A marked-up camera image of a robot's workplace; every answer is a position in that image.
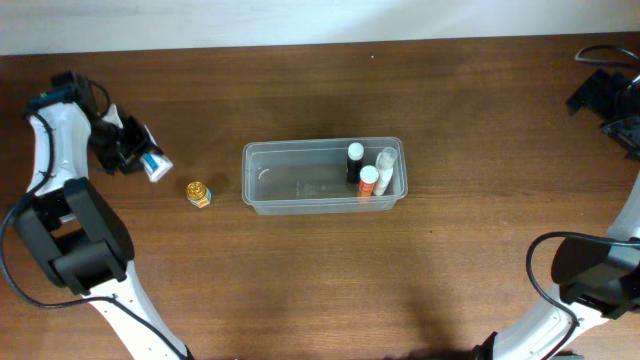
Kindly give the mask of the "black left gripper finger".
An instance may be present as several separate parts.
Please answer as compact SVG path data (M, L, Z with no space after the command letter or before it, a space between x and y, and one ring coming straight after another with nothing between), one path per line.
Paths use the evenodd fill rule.
M131 117L131 124L135 128L136 145L134 147L136 153L160 153L161 148L156 144L148 127L140 123L135 117Z
M144 170L143 153L119 153L118 170L123 174L131 174Z

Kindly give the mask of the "black bottle white cap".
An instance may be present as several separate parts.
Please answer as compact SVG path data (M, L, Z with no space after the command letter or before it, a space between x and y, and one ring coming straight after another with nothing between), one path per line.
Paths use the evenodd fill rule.
M347 181L352 184L359 182L359 175L364 157L364 147L359 142L353 142L347 149Z

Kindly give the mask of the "white Panadol box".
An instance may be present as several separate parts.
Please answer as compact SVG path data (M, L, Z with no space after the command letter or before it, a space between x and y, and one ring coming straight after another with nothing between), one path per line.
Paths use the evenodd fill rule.
M157 153L145 153L140 157L140 163L152 183L157 183L173 167L166 155Z

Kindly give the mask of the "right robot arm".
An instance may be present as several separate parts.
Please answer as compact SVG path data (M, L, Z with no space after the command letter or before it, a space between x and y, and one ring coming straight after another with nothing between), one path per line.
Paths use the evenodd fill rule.
M603 133L639 157L639 81L621 73L593 73L567 100L570 113L586 108ZM546 240L561 241L551 266L553 286L535 278L533 255ZM564 359L564 348L586 331L639 310L639 189L632 188L603 237L549 232L529 246L526 273L540 299L515 325L492 333L474 359Z

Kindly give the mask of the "orange Redoxon tube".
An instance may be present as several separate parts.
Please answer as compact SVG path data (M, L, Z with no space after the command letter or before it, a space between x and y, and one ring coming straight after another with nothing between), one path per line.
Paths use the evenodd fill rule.
M370 197L379 179L379 171L375 166L364 166L359 173L358 197Z

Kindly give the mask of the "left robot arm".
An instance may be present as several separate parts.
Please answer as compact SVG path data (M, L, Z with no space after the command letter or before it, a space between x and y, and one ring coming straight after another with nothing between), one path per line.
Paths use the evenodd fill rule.
M90 152L106 173L143 171L152 183L171 161L146 125L112 102L99 108L98 83L68 71L51 86L23 111L35 136L34 170L2 225L14 227L51 283L74 294L58 308L93 306L135 359L191 358L146 295L132 238L88 175Z

